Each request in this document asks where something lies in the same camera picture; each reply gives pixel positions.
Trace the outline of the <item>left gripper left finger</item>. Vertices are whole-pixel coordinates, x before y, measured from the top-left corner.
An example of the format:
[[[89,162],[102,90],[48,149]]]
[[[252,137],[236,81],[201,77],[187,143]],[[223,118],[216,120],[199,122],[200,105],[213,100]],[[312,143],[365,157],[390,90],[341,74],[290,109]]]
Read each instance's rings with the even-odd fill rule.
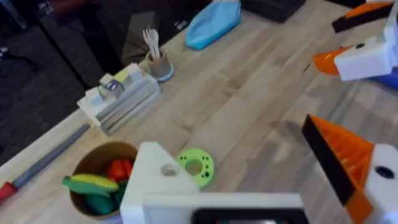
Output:
[[[144,223],[147,194],[199,193],[191,175],[157,142],[139,146],[120,205],[123,223]]]

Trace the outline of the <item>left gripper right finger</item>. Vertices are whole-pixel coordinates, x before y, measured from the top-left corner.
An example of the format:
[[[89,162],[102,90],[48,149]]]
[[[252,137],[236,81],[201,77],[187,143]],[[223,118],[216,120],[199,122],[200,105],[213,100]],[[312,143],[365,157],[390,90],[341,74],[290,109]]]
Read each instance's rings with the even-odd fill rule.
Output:
[[[397,224],[397,149],[307,115],[302,133],[352,223]]]

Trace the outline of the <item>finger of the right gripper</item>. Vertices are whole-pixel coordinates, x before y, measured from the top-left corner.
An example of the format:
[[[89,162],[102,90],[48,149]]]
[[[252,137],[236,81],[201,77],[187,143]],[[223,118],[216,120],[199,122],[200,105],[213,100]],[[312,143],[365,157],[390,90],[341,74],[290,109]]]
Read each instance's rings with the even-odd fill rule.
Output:
[[[331,23],[335,33],[386,18],[394,5],[393,1],[366,2],[354,7]]]
[[[343,81],[390,74],[397,66],[397,40],[372,36],[364,42],[314,55],[315,67]]]

